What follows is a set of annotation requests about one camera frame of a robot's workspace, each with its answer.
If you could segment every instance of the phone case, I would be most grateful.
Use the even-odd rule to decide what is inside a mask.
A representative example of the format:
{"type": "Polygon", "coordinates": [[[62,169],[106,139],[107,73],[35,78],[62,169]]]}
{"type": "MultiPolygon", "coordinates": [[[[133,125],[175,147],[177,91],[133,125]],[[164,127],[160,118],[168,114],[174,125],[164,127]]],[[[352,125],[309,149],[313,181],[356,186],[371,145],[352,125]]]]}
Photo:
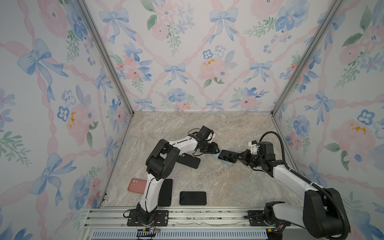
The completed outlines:
{"type": "Polygon", "coordinates": [[[221,161],[222,163],[225,163],[226,165],[232,167],[234,163],[233,163],[233,162],[228,162],[228,161],[221,160],[221,159],[218,157],[218,156],[220,155],[220,153],[221,153],[221,151],[220,151],[219,153],[212,154],[212,157],[213,157],[214,159],[217,159],[217,160],[221,161]]]}
{"type": "Polygon", "coordinates": [[[132,178],[128,186],[128,191],[144,194],[147,180],[132,178]]]}

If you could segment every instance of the floral wallpaper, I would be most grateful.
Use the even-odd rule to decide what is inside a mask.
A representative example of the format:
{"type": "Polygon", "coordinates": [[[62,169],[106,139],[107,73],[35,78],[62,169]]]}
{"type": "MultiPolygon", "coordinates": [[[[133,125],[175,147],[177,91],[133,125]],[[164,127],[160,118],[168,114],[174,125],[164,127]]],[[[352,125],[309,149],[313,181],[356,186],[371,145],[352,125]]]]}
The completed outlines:
{"type": "Polygon", "coordinates": [[[76,239],[129,114],[72,1],[0,6],[0,240],[76,239]]]}
{"type": "Polygon", "coordinates": [[[270,111],[332,0],[86,3],[135,111],[270,111]]]}
{"type": "Polygon", "coordinates": [[[300,172],[342,195],[348,239],[384,239],[383,8],[346,0],[276,115],[300,172]]]}

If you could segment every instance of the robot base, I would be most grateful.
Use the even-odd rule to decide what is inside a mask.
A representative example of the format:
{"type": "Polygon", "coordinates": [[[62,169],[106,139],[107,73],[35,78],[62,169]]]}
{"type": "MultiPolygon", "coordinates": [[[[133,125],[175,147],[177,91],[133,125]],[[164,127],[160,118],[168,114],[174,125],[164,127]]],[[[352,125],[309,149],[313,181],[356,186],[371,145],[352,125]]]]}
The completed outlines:
{"type": "MultiPolygon", "coordinates": [[[[168,210],[156,210],[155,212],[156,226],[166,227],[168,225],[168,210]]],[[[140,219],[136,210],[129,212],[127,226],[129,227],[142,227],[144,223],[140,219]]]]}

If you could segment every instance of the phone screen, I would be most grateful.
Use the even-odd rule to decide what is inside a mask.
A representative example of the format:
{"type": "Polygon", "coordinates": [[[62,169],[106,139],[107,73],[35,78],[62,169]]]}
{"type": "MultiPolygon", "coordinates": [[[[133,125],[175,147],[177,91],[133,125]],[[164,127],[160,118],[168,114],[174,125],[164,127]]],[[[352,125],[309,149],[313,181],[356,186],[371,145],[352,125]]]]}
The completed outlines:
{"type": "Polygon", "coordinates": [[[199,205],[207,204],[206,192],[180,192],[180,205],[199,205]]]}
{"type": "Polygon", "coordinates": [[[236,163],[237,159],[234,158],[234,155],[238,154],[237,152],[231,152],[227,150],[222,150],[218,156],[219,159],[227,161],[227,162],[233,162],[236,163]]]}

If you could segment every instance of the wire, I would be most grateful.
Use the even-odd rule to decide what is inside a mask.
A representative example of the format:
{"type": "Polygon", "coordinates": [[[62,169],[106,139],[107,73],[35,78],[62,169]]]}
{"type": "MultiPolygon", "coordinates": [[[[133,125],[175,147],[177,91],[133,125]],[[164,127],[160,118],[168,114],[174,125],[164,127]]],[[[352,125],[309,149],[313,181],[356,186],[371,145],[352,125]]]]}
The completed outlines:
{"type": "Polygon", "coordinates": [[[262,216],[263,214],[256,214],[256,215],[251,215],[251,216],[244,216],[244,218],[252,218],[252,217],[259,217],[262,216]]]}
{"type": "Polygon", "coordinates": [[[155,177],[154,178],[152,178],[150,181],[149,181],[149,184],[148,184],[148,189],[147,189],[147,194],[145,195],[145,211],[146,212],[148,212],[148,209],[147,209],[147,196],[148,196],[148,190],[149,190],[149,186],[151,185],[151,182],[152,182],[152,180],[153,179],[155,179],[155,177]]]}
{"type": "Polygon", "coordinates": [[[288,169],[288,171],[292,172],[294,175],[296,175],[297,177],[299,177],[303,181],[305,181],[308,184],[310,184],[312,187],[314,187],[317,190],[319,190],[322,194],[324,194],[327,197],[327,199],[329,199],[331,204],[335,207],[335,209],[337,211],[337,214],[339,215],[339,217],[341,219],[341,223],[343,225],[343,232],[338,237],[326,237],[326,238],[330,239],[330,240],[345,240],[347,238],[347,236],[348,236],[348,233],[350,232],[351,226],[349,225],[349,222],[348,222],[348,219],[347,219],[346,215],[344,215],[344,213],[342,212],[341,207],[336,203],[336,201],[333,199],[333,197],[327,191],[325,191],[322,187],[320,187],[319,185],[313,183],[312,181],[310,181],[309,179],[307,179],[306,177],[304,177],[303,175],[301,175],[300,173],[296,172],[294,169],[292,169],[292,168],[290,168],[288,166],[288,164],[287,164],[287,162],[285,160],[283,140],[281,139],[280,135],[277,132],[268,131],[268,132],[264,133],[262,135],[262,137],[260,138],[259,142],[261,142],[262,139],[265,137],[265,135],[267,135],[269,133],[272,133],[272,134],[274,134],[274,135],[276,135],[278,137],[278,139],[280,141],[280,146],[281,146],[281,156],[282,156],[282,159],[283,159],[283,164],[288,169]]]}
{"type": "Polygon", "coordinates": [[[252,168],[252,170],[253,170],[253,171],[266,172],[266,171],[264,171],[263,169],[253,169],[253,168],[252,168]]]}
{"type": "Polygon", "coordinates": [[[277,138],[279,139],[280,147],[281,147],[281,157],[282,157],[282,159],[283,159],[283,164],[284,164],[284,166],[285,166],[288,170],[290,170],[291,168],[288,166],[287,162],[285,161],[285,151],[284,151],[283,140],[281,139],[280,135],[279,135],[277,132],[274,132],[274,131],[268,131],[268,132],[264,133],[264,134],[262,135],[262,137],[260,138],[259,142],[261,142],[261,141],[263,140],[263,138],[264,138],[267,134],[269,134],[269,133],[273,133],[273,134],[276,135],[277,138]]]}
{"type": "Polygon", "coordinates": [[[210,225],[210,226],[213,226],[213,227],[220,227],[220,226],[235,225],[235,224],[242,223],[242,222],[225,223],[225,224],[209,224],[209,223],[205,223],[205,222],[202,222],[202,223],[197,223],[197,222],[192,222],[192,223],[179,223],[179,222],[176,222],[176,223],[179,224],[179,225],[190,225],[190,224],[203,225],[203,224],[207,224],[207,225],[210,225]]]}
{"type": "Polygon", "coordinates": [[[156,217],[156,219],[155,219],[154,224],[152,225],[152,227],[153,227],[153,226],[155,226],[155,227],[153,228],[153,234],[152,234],[152,236],[151,236],[151,240],[152,240],[152,238],[153,238],[154,236],[156,236],[156,232],[155,232],[155,229],[156,229],[156,222],[157,222],[157,217],[156,217]]]}
{"type": "Polygon", "coordinates": [[[123,216],[124,218],[129,217],[129,216],[125,216],[125,213],[128,212],[128,211],[132,211],[132,210],[136,210],[136,209],[128,209],[128,210],[126,210],[125,212],[123,212],[122,216],[123,216]]]}
{"type": "Polygon", "coordinates": [[[283,224],[283,226],[281,227],[280,230],[278,230],[278,231],[276,231],[276,232],[272,232],[272,233],[270,233],[270,234],[273,234],[273,235],[281,235],[281,234],[283,234],[284,229],[285,229],[288,225],[290,225],[290,224],[291,224],[291,222],[286,222],[285,224],[283,224]]]}
{"type": "Polygon", "coordinates": [[[195,130],[195,129],[201,130],[201,128],[194,128],[194,129],[189,130],[187,133],[189,134],[190,131],[195,130]]]}
{"type": "Polygon", "coordinates": [[[198,156],[201,156],[201,155],[203,155],[204,153],[202,153],[202,154],[199,154],[199,155],[195,155],[195,153],[197,152],[197,149],[195,150],[195,152],[194,153],[192,153],[192,155],[193,156],[195,156],[195,157],[198,157],[198,156]]]}

